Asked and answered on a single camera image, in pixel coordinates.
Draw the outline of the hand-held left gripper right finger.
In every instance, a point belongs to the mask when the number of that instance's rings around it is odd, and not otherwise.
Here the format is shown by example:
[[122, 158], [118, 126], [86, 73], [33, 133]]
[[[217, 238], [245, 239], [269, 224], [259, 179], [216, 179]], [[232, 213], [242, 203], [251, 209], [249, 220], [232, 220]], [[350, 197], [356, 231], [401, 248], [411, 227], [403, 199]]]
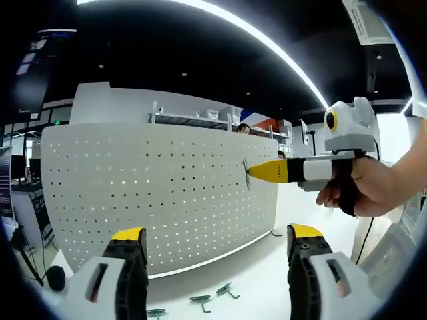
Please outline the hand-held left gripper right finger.
[[322, 233], [299, 224], [287, 226], [291, 319], [369, 319], [382, 304], [368, 276]]

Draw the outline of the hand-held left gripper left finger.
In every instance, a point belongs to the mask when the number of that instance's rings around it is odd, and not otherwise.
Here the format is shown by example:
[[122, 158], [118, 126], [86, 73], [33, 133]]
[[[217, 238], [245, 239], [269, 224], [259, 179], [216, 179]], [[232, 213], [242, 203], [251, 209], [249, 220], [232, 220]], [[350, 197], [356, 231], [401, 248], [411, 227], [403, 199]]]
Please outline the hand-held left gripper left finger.
[[100, 256], [70, 278], [67, 319], [147, 319], [146, 229], [117, 232]]

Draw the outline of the person's right hand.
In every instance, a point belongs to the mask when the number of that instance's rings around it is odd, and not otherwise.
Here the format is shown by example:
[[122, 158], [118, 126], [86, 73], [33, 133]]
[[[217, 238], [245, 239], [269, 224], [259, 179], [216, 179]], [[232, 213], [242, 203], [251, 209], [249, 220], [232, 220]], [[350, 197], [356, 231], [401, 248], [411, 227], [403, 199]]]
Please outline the person's right hand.
[[359, 217], [378, 217], [403, 202], [391, 167], [371, 157], [336, 161], [333, 178], [318, 193], [316, 204], [337, 207]]

